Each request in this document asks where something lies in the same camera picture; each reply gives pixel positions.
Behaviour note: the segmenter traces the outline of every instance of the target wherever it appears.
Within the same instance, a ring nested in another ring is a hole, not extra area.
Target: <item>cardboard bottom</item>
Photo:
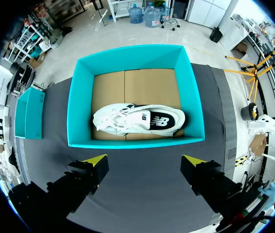
[[[162,104],[181,109],[174,69],[139,69],[113,72],[94,77],[91,114],[113,103]],[[91,139],[147,140],[170,138],[156,134],[128,133],[115,136],[97,131],[93,123]],[[184,136],[180,129],[173,137]]]

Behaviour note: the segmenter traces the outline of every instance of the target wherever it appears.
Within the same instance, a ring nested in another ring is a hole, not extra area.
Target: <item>black insole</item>
[[[167,113],[151,112],[150,130],[166,130],[175,125],[174,118]]]

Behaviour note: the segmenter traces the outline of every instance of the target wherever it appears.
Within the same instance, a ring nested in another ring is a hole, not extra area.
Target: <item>person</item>
[[[270,184],[269,188],[262,189],[261,187],[258,188],[261,194],[266,194],[269,198],[266,201],[266,204],[263,208],[263,212],[266,213],[273,205],[275,208],[275,180]]]

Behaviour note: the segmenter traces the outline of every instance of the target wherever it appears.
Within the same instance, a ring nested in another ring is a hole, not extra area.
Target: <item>gray table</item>
[[[66,129],[68,79],[45,90],[43,139],[24,140],[31,180],[46,191],[46,183],[59,179],[72,160],[106,153],[108,174],[95,195],[88,196],[68,219],[107,233],[188,233],[209,225],[214,213],[182,176],[181,155],[215,160],[232,178],[236,120],[224,72],[192,66],[203,107],[205,141],[136,150],[70,148]]]

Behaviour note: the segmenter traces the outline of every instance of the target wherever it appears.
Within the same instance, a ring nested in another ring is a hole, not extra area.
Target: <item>new balance logo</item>
[[[166,126],[168,124],[169,118],[167,117],[157,117],[151,121],[151,125],[156,125],[156,126]]]

